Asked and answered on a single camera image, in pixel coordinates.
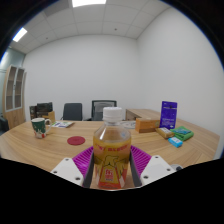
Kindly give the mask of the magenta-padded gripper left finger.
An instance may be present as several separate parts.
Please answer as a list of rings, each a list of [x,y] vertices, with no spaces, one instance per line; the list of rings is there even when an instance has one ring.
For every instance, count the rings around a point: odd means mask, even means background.
[[[89,147],[73,158],[64,158],[51,173],[76,185],[89,188],[94,168],[93,148]]]

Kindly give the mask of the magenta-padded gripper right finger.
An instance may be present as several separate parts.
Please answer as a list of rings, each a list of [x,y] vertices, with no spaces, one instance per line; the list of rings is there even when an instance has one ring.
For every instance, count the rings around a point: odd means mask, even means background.
[[[175,170],[159,155],[151,156],[132,146],[130,166],[135,187],[142,187],[157,181]]]

